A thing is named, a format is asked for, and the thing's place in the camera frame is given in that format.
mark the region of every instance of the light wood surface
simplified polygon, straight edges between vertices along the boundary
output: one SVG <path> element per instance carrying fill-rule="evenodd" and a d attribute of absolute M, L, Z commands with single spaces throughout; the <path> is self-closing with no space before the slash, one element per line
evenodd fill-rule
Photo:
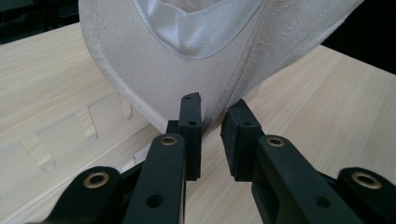
<path fill-rule="evenodd" d="M 158 132 L 119 97 L 79 25 L 0 46 L 0 222 L 39 221 L 88 167 L 123 171 Z M 249 102 L 321 172 L 359 166 L 396 182 L 396 76 L 317 47 Z M 187 223 L 260 223 L 249 183 L 230 177 L 219 129 L 187 186 Z"/>

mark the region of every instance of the white fabric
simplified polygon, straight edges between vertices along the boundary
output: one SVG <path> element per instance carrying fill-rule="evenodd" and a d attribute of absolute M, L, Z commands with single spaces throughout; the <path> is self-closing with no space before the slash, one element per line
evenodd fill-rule
<path fill-rule="evenodd" d="M 175 54 L 191 59 L 212 56 L 245 27 L 262 0 L 222 0 L 191 13 L 159 0 L 134 0 L 155 37 Z"/>
<path fill-rule="evenodd" d="M 180 9 L 196 13 L 213 1 L 199 0 Z M 167 2 L 180 7 L 193 1 Z M 132 0 L 80 0 L 79 15 L 93 59 L 134 108 L 164 132 L 169 119 L 178 119 L 180 98 L 198 91 L 207 133 L 230 105 L 320 44 L 360 2 L 262 1 L 228 45 L 201 59 L 181 57 L 164 47 Z"/>

